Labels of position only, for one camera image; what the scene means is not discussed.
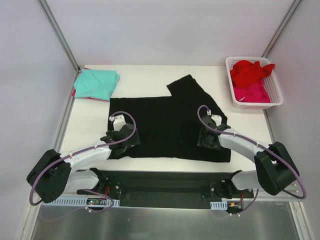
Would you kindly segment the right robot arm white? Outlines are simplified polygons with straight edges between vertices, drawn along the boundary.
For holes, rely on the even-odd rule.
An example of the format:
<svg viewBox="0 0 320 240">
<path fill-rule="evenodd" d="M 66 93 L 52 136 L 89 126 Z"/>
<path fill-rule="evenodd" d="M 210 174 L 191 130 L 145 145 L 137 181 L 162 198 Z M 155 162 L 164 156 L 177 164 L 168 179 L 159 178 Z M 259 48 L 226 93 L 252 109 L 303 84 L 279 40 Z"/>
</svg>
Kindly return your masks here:
<svg viewBox="0 0 320 240">
<path fill-rule="evenodd" d="M 227 199 L 237 197 L 244 190 L 263 189 L 269 195 L 276 196 L 284 192 L 294 198 L 303 199 L 302 195 L 287 190 L 300 174 L 286 147 L 280 142 L 260 143 L 237 133 L 226 124 L 217 125 L 208 115 L 198 118 L 203 128 L 198 135 L 199 147 L 222 151 L 231 150 L 255 164 L 255 170 L 238 170 L 225 179 L 216 192 Z"/>
</svg>

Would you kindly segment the black t-shirt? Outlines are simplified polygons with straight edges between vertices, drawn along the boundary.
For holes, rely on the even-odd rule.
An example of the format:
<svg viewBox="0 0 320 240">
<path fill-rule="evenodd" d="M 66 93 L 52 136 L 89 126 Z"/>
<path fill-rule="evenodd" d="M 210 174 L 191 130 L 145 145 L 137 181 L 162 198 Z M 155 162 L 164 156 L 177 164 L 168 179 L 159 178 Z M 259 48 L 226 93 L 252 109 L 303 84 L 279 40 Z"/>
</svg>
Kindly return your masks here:
<svg viewBox="0 0 320 240">
<path fill-rule="evenodd" d="M 227 116 L 215 100 L 203 90 L 191 75 L 186 75 L 167 85 L 170 96 L 111 98 L 109 114 L 117 111 L 129 113 L 136 121 L 140 144 L 127 149 L 111 159 L 130 158 L 178 158 L 214 163 L 228 163 L 230 149 L 210 149 L 198 146 L 198 136 L 204 127 L 198 117 L 207 113 L 221 116 L 226 124 Z"/>
</svg>

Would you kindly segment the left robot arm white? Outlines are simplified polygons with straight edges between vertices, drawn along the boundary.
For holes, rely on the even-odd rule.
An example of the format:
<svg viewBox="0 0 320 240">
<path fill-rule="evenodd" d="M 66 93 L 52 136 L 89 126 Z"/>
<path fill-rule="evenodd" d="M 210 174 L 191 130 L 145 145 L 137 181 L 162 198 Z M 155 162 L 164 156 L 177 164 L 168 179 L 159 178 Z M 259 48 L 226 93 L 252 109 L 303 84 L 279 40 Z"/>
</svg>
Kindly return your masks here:
<svg viewBox="0 0 320 240">
<path fill-rule="evenodd" d="M 129 148 L 140 144 L 137 125 L 126 123 L 111 130 L 94 144 L 70 153 L 47 150 L 26 177 L 31 186 L 29 202 L 32 206 L 49 204 L 64 193 L 109 197 L 112 187 L 109 180 L 94 163 L 117 157 Z"/>
</svg>

